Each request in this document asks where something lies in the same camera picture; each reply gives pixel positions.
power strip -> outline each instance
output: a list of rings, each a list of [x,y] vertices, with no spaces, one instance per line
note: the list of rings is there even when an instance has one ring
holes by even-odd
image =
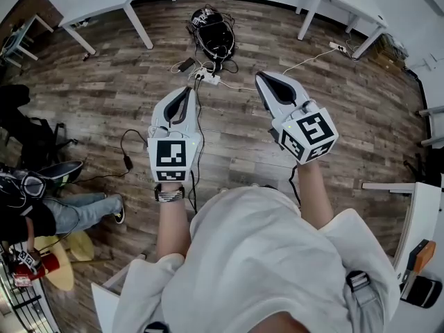
[[[205,81],[208,84],[211,85],[218,85],[219,81],[221,81],[221,77],[219,75],[213,75],[211,73],[208,73],[208,71],[202,71],[196,74],[196,79],[201,78],[203,76],[202,81]]]
[[[337,49],[338,51],[340,51],[342,53],[347,53],[347,49],[345,49],[345,47],[341,46],[340,44],[330,42],[330,47],[332,47],[333,49]]]

floor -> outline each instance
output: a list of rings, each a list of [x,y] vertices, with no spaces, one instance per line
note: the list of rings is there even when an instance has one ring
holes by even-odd
[[[296,39],[303,16],[256,3],[227,0],[179,0],[142,3],[135,11],[154,43],[149,51],[123,11],[110,12],[81,30],[98,53],[83,62],[85,51],[64,31],[37,41],[31,51],[40,59],[26,61],[22,75],[8,72],[7,83],[31,89],[28,116],[43,117],[52,125],[66,124],[68,137],[78,139],[65,151],[69,160],[84,160],[81,178],[125,171],[119,141],[128,128],[144,135],[154,105],[171,90],[192,86],[185,74],[170,68],[194,54],[185,29],[198,8],[211,3],[236,19],[239,73],[220,73],[232,86],[254,88],[259,70],[284,71],[329,49],[328,42],[344,44],[343,29],[315,19],[303,42]],[[361,40],[354,36],[352,44]],[[198,58],[205,60],[198,52]],[[425,138],[425,123],[413,113],[422,108],[417,83],[406,74],[393,75],[362,58],[354,62],[339,52],[291,70],[310,96],[327,107],[340,138],[321,159],[325,184],[336,213],[355,208],[385,251],[393,255],[399,241],[408,198],[361,189],[363,181],[406,182],[411,174],[404,160],[414,161],[416,142]],[[256,182],[277,187],[294,199],[288,183],[294,159],[281,151],[268,134],[271,119],[257,92],[202,84],[201,124],[207,143],[201,160],[198,206],[222,187]],[[158,206],[148,156],[137,135],[128,134],[124,147],[135,165],[124,178],[105,178],[69,185],[65,194],[88,191],[120,193],[127,219],[117,226],[105,219],[88,230],[96,257],[113,258],[95,266],[76,267],[72,292],[45,287],[60,329],[99,332],[90,289],[93,280],[105,282],[141,251],[154,250]],[[19,145],[12,139],[7,161],[14,164]],[[190,216],[191,205],[187,203]]]

black backpack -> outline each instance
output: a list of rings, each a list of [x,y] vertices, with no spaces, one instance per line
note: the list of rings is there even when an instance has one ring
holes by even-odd
[[[234,55],[236,38],[233,26],[231,15],[206,5],[192,15],[187,30],[194,36],[196,46],[200,46],[212,62],[222,64]]]

person sitting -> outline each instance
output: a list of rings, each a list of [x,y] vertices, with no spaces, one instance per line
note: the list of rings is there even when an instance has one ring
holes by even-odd
[[[40,254],[34,249],[36,237],[86,230],[110,214],[117,224],[125,220],[122,197],[102,193],[46,197],[26,201],[23,206],[22,199],[11,201],[10,196],[0,192],[0,213],[0,242],[5,254],[9,246],[27,241],[28,253],[37,262]]]

jeans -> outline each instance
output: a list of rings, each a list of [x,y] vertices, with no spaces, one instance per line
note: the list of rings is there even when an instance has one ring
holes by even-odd
[[[66,198],[44,198],[43,203],[55,219],[55,233],[86,230],[99,223],[103,216],[117,214],[123,206],[120,195],[79,194]]]

